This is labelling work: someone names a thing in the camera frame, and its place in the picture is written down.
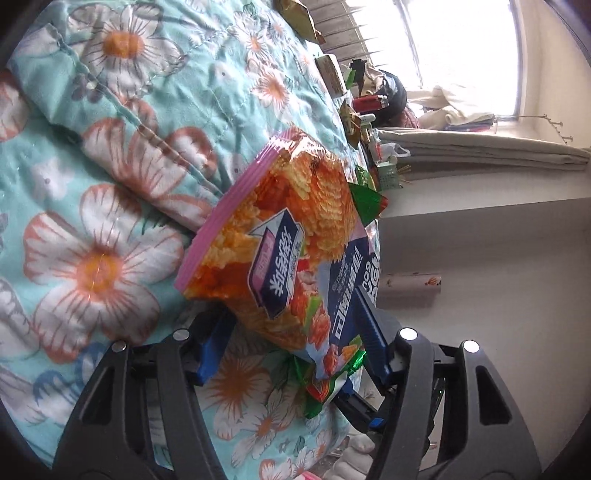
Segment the white gloved right hand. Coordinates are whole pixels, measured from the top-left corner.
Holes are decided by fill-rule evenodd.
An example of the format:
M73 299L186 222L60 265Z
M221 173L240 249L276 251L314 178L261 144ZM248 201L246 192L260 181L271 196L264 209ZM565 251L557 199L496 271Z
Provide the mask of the white gloved right hand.
M342 456L322 478L325 480L366 480L373 465L375 442L366 434L353 435Z

